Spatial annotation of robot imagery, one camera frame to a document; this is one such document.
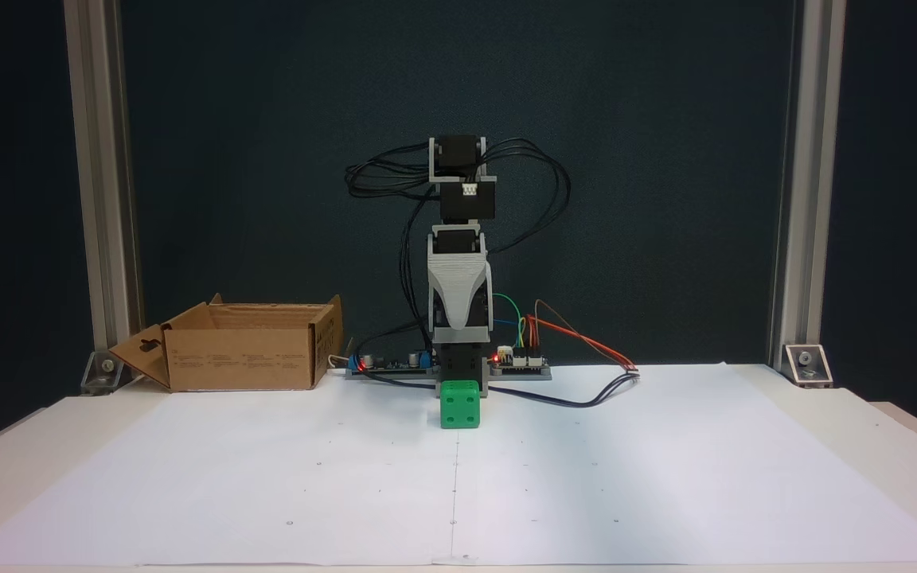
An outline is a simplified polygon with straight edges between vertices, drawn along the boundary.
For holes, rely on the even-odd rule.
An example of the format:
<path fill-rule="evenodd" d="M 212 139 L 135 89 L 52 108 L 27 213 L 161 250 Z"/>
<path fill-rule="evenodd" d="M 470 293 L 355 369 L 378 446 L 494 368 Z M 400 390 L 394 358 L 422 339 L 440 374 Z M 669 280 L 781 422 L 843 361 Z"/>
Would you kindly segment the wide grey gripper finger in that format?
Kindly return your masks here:
<path fill-rule="evenodd" d="M 428 254 L 430 333 L 491 333 L 494 302 L 483 253 Z"/>

